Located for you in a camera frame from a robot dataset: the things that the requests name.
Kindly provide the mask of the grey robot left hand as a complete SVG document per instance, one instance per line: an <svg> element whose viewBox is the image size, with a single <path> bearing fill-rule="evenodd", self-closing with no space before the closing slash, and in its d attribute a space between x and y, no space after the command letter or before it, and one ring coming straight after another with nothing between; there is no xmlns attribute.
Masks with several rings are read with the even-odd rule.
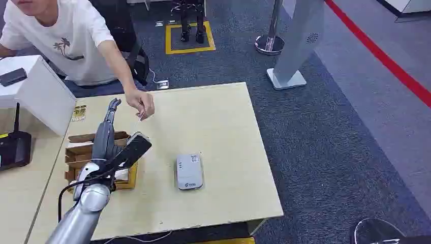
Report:
<svg viewBox="0 0 431 244"><path fill-rule="evenodd" d="M104 120L99 124L95 134L91 159L92 160L110 160L114 158L121 147L114 144L115 131L114 131L114 116L117 106L121 104L121 99L114 98L106 112Z"/></svg>

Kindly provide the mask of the person's left hand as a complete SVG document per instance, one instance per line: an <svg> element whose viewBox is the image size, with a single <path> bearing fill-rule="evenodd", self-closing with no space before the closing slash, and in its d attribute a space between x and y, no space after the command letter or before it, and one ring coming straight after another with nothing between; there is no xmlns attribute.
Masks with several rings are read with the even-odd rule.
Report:
<svg viewBox="0 0 431 244"><path fill-rule="evenodd" d="M129 106L137 110L137 116L141 121L151 117L155 113L153 96L146 91L132 88L125 91L126 101Z"/></svg>

